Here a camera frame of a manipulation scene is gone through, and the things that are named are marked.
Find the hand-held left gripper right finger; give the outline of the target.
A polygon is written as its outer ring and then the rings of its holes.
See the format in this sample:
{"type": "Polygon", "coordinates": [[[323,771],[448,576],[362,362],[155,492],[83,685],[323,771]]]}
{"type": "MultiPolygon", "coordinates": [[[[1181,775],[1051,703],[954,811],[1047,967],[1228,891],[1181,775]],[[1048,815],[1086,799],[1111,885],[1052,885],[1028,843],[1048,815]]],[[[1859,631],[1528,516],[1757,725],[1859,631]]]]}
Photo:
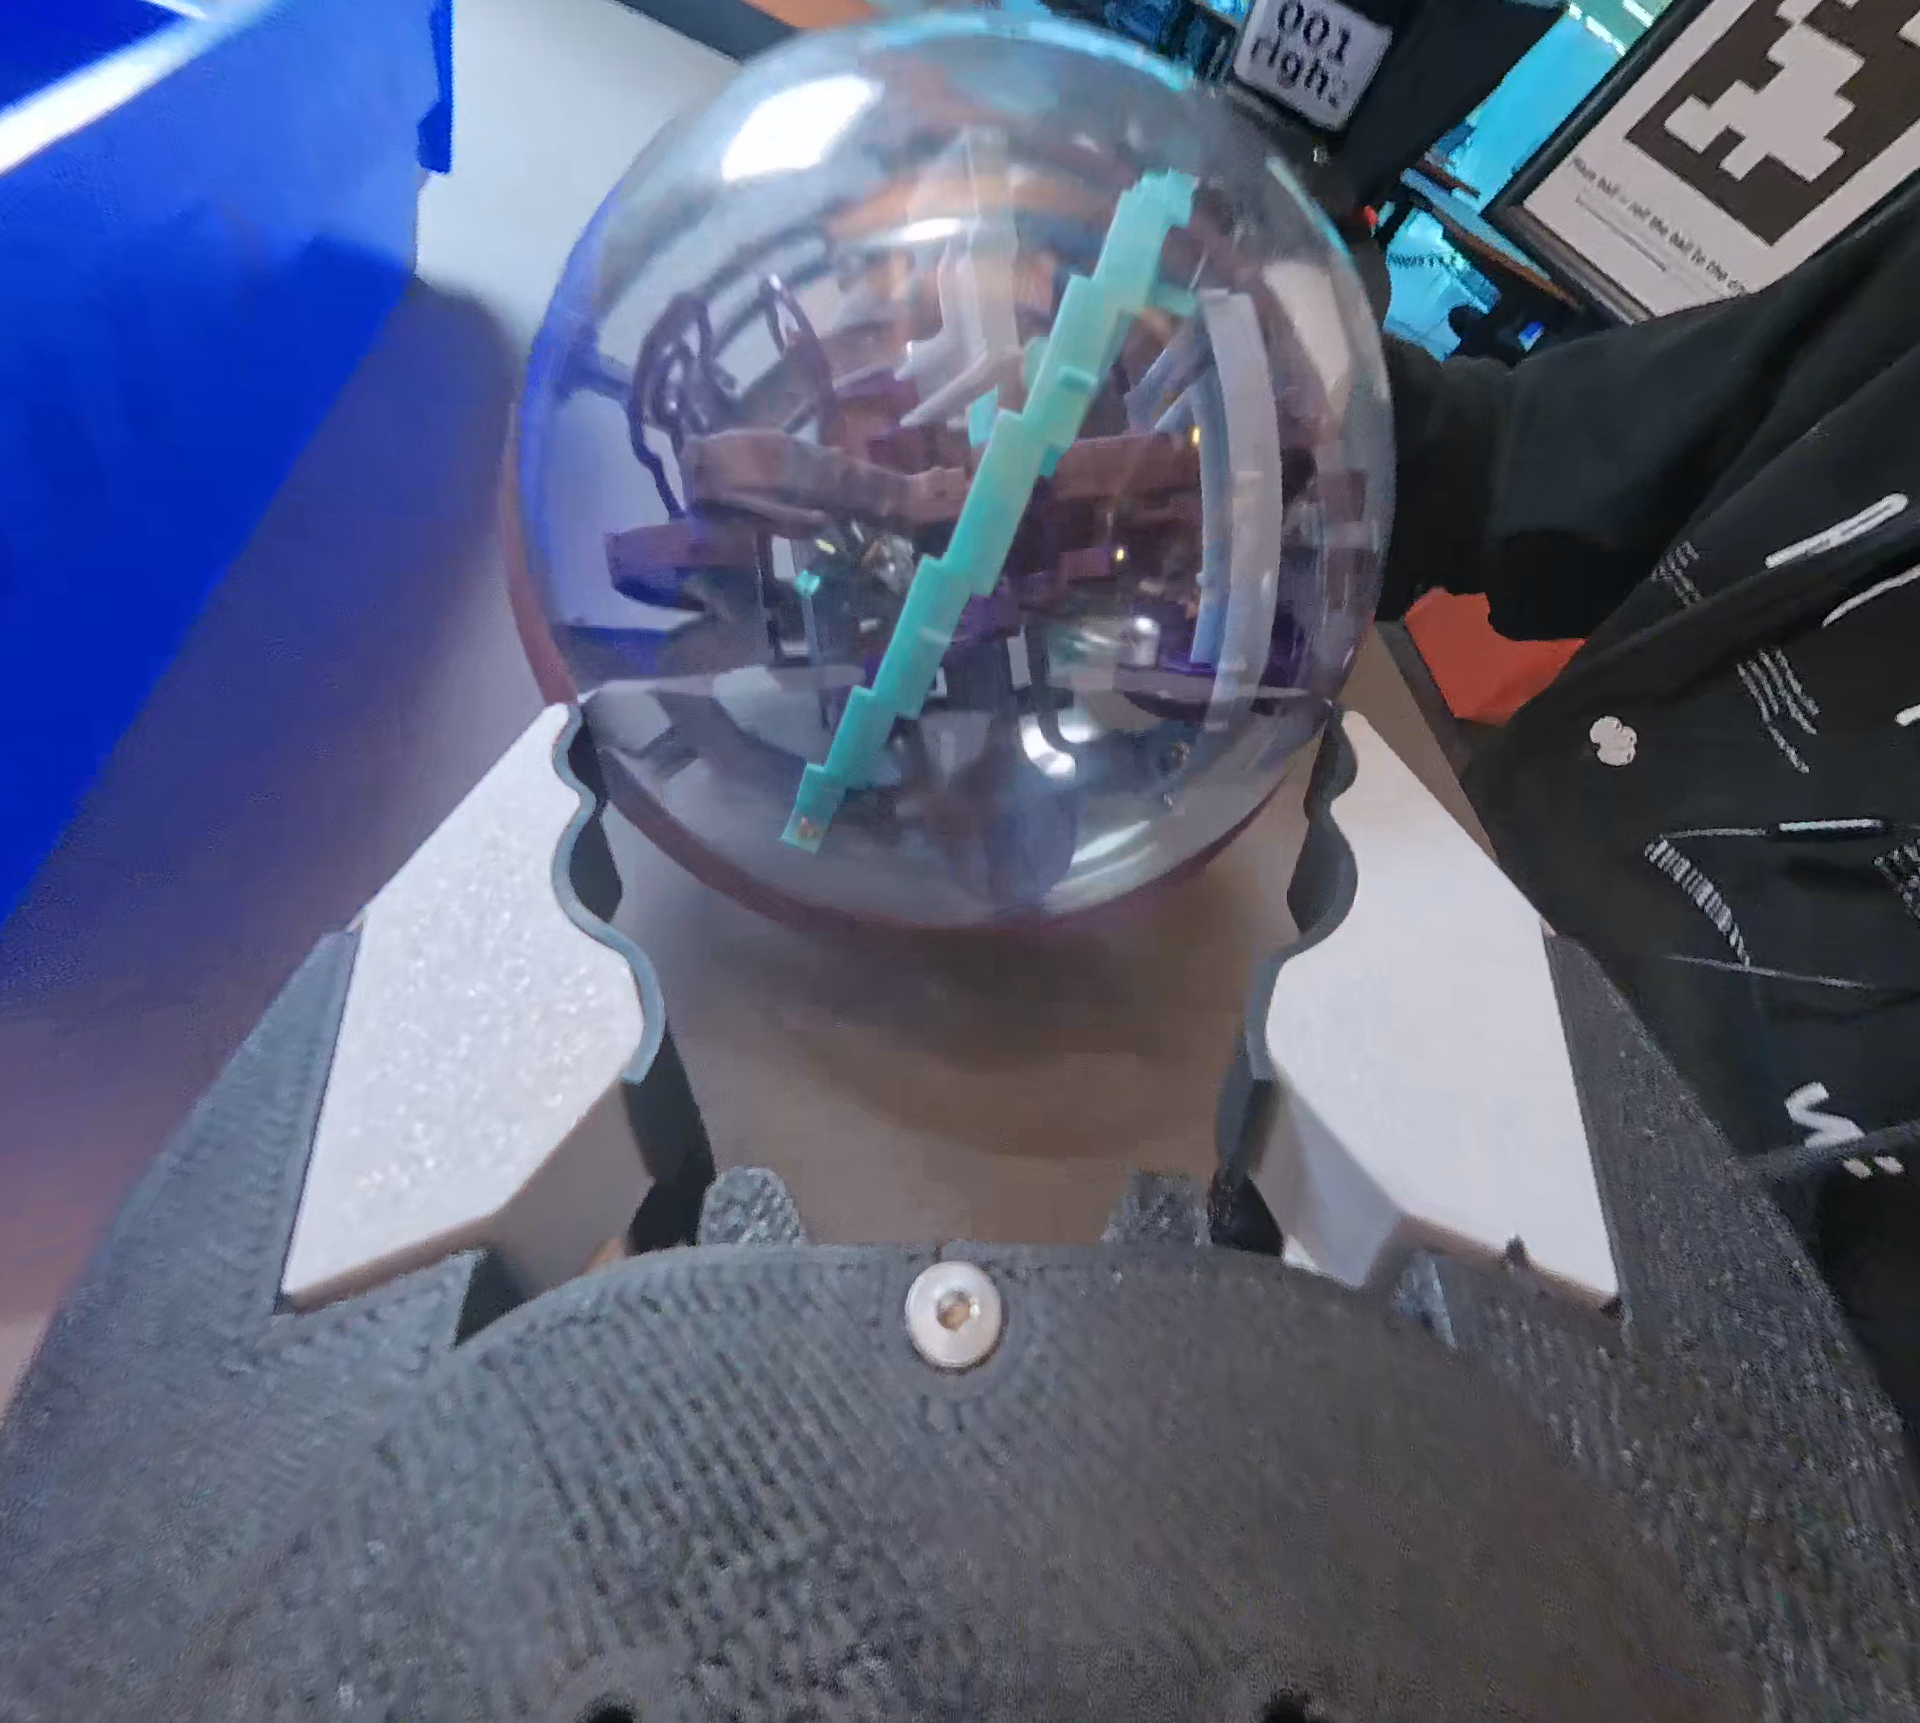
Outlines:
{"type": "Polygon", "coordinates": [[[1547,927],[1367,719],[1327,729],[1304,815],[1297,937],[1256,977],[1222,1167],[1287,1261],[1343,1285],[1431,1251],[1614,1303],[1547,927]]]}

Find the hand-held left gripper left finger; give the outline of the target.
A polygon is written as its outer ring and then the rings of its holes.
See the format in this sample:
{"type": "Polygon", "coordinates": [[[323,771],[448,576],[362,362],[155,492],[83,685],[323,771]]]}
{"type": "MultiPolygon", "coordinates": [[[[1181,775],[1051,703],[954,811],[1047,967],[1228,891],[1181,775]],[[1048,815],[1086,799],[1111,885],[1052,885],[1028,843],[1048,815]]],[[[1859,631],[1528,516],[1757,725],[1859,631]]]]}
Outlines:
{"type": "Polygon", "coordinates": [[[675,1195],[679,1051],[606,811],[585,717],[541,713],[362,909],[286,1303],[464,1251],[538,1295],[675,1195]]]}

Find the clear maze ball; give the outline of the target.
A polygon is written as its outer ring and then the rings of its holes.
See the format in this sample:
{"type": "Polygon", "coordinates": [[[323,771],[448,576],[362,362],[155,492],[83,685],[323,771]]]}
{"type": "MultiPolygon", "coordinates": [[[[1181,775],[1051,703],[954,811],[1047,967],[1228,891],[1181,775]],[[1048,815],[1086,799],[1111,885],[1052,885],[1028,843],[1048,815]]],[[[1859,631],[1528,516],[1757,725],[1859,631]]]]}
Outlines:
{"type": "Polygon", "coordinates": [[[1064,18],[801,34],[666,126],[526,366],[516,520],[612,805],[777,919],[1212,865],[1380,601],[1380,322],[1261,122],[1064,18]]]}

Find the person's right forearm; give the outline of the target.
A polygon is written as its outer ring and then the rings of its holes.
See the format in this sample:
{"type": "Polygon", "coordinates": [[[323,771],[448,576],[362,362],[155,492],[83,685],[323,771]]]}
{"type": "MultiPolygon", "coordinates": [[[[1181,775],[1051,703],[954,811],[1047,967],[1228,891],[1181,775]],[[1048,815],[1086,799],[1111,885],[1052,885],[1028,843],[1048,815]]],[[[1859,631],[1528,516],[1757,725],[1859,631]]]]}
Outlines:
{"type": "Polygon", "coordinates": [[[1757,294],[1518,364],[1385,356],[1380,621],[1479,593],[1507,637],[1591,635],[1682,542],[1745,576],[1916,522],[1916,200],[1757,294]]]}

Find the person's black clothing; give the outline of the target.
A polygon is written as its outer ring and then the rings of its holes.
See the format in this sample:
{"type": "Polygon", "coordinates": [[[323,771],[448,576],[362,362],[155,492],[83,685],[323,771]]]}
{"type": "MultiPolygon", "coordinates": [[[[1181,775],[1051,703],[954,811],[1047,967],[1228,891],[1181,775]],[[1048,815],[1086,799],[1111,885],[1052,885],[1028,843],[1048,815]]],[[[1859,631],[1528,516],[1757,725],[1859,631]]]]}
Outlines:
{"type": "Polygon", "coordinates": [[[1658,691],[1557,687],[1466,783],[1503,863],[1768,1171],[1916,1437],[1916,564],[1658,691]]]}

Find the blue plastic tray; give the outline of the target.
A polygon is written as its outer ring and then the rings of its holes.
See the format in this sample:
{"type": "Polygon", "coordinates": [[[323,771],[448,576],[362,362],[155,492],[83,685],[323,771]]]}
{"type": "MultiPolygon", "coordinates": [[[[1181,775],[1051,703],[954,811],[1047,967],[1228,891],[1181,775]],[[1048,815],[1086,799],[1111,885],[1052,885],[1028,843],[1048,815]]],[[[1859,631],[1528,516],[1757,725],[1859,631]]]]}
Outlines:
{"type": "Polygon", "coordinates": [[[457,0],[2,0],[13,911],[418,264],[457,0]]]}

